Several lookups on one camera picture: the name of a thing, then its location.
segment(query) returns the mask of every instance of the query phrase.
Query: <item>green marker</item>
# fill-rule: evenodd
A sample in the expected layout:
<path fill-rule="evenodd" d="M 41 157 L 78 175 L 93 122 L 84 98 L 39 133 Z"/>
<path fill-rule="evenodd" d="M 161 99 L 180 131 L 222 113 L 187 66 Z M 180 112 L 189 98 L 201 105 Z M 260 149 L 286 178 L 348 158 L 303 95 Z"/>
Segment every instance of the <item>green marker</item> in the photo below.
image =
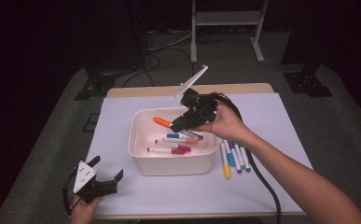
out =
<path fill-rule="evenodd" d="M 244 164 L 244 166 L 242 166 L 242 169 L 244 169 L 246 172 L 252 171 L 252 169 L 250 168 L 250 162 L 246 156 L 246 149 L 244 149 L 244 147 L 242 145 L 239 145 L 238 143 L 235 143 L 235 145 L 238 146 L 241 151 L 243 164 Z"/>
<path fill-rule="evenodd" d="M 245 163 L 244 163 L 244 158 L 243 158 L 241 149 L 239 148 L 239 144 L 234 142 L 233 145 L 235 147 L 235 152 L 236 152 L 236 155 L 238 156 L 238 160 L 239 160 L 239 164 L 241 165 L 241 169 L 246 170 L 246 166 L 245 166 Z"/>

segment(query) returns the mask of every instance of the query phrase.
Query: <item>human hand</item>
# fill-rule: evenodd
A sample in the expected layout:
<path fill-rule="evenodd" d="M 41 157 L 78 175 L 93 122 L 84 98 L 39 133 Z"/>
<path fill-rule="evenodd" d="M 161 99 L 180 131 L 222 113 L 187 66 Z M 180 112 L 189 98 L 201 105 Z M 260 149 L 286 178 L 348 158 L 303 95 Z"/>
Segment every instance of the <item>human hand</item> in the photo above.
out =
<path fill-rule="evenodd" d="M 103 197 L 95 198 L 91 203 L 85 203 L 80 197 L 75 194 L 72 205 L 72 215 L 70 219 L 71 224 L 89 224 L 92 222 L 96 207 Z"/>
<path fill-rule="evenodd" d="M 204 123 L 192 131 L 213 133 L 217 137 L 233 141 L 241 141 L 245 137 L 245 133 L 250 132 L 235 112 L 219 101 L 215 120 Z"/>

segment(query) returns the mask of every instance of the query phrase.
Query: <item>human arm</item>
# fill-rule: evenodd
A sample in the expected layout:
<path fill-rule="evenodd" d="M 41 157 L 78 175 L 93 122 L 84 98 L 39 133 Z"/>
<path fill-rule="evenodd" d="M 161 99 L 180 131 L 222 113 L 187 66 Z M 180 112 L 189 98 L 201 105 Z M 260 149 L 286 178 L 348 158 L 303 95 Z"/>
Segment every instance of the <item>human arm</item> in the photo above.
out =
<path fill-rule="evenodd" d="M 72 215 L 70 218 L 71 224 L 89 224 L 92 222 L 93 215 L 95 213 L 96 207 L 103 197 L 95 198 L 90 203 L 85 203 L 80 200 L 80 197 L 75 194 L 73 199 L 73 209 Z"/>
<path fill-rule="evenodd" d="M 215 121 L 194 131 L 244 145 L 317 223 L 361 223 L 361 212 L 339 188 L 253 133 L 226 105 L 219 103 Z"/>

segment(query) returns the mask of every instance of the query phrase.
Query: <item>yellow marker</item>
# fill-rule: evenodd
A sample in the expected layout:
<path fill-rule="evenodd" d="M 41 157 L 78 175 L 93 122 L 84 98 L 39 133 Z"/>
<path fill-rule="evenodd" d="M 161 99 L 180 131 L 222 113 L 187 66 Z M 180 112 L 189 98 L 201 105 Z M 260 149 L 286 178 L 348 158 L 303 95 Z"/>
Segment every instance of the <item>yellow marker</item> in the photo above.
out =
<path fill-rule="evenodd" d="M 226 147 L 224 146 L 224 143 L 221 143 L 220 147 L 221 147 L 221 157 L 223 158 L 223 163 L 224 163 L 224 176 L 226 177 L 226 179 L 230 179 L 230 170 L 229 170 L 229 162 L 227 160 Z"/>

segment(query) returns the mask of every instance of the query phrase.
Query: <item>wooden table edge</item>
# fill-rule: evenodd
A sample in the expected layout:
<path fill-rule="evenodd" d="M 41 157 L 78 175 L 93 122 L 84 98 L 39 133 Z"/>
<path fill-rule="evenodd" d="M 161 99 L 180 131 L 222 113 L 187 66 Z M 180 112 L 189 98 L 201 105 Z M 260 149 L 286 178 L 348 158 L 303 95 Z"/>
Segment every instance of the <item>wooden table edge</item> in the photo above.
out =
<path fill-rule="evenodd" d="M 168 215 L 109 215 L 95 216 L 95 220 L 135 220 L 135 219 L 191 219 L 227 217 L 272 217 L 276 213 L 227 213 L 227 214 L 168 214 Z M 282 216 L 306 216 L 304 212 L 284 212 Z"/>
<path fill-rule="evenodd" d="M 195 85 L 192 86 L 192 89 L 199 93 L 215 91 L 225 94 L 274 92 L 272 86 L 268 83 Z M 109 90 L 106 97 L 166 96 L 174 95 L 179 90 L 180 86 L 117 88 Z"/>

